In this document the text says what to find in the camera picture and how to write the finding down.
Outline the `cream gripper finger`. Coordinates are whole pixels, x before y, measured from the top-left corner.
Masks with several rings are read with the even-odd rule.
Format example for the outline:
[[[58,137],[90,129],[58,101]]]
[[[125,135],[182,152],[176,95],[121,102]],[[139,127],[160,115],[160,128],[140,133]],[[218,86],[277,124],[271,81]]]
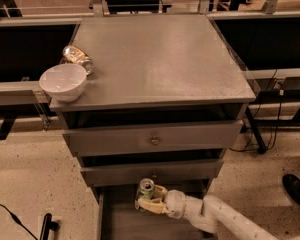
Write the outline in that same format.
[[[154,192],[153,192],[153,198],[154,199],[157,199],[157,198],[164,199],[167,192],[168,192],[168,190],[164,186],[155,185]]]
[[[164,214],[166,212],[166,205],[161,198],[139,198],[135,202],[135,205],[137,209],[146,210],[154,214]]]

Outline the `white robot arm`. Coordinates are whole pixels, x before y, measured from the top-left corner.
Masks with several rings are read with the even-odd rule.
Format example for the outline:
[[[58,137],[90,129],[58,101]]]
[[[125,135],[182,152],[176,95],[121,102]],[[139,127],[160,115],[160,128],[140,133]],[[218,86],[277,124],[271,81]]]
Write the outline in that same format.
[[[211,234],[223,224],[239,240],[279,240],[215,196],[206,195],[199,199],[179,190],[167,190],[152,181],[139,184],[135,207],[185,219],[193,227]]]

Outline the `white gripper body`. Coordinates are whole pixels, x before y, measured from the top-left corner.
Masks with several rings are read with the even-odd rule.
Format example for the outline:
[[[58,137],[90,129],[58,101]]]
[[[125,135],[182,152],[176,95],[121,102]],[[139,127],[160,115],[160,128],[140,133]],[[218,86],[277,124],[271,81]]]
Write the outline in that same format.
[[[174,219],[181,219],[185,213],[186,195],[178,190],[168,191],[164,198],[165,214]]]

